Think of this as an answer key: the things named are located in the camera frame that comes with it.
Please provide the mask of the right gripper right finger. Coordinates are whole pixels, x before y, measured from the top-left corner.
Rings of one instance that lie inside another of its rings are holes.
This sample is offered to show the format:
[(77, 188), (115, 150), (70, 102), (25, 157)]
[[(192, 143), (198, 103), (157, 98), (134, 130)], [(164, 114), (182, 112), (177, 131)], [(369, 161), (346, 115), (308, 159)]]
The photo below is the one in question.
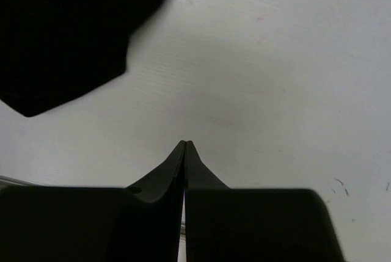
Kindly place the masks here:
[(327, 207), (311, 189), (231, 189), (187, 142), (188, 261), (343, 261)]

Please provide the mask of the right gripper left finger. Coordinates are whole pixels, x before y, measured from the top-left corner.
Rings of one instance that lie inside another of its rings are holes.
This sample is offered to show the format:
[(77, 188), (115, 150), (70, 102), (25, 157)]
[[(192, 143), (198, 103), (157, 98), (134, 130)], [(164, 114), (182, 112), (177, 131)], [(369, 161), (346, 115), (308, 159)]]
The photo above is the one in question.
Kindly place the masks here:
[(184, 153), (127, 187), (5, 187), (1, 260), (176, 261)]

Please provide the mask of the black skirt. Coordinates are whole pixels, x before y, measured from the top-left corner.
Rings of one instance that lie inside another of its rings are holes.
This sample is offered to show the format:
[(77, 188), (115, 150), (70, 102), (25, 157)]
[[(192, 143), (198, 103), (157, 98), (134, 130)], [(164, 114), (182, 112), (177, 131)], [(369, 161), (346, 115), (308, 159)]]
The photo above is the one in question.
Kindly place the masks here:
[(165, 0), (1, 0), (1, 101), (33, 117), (124, 74)]

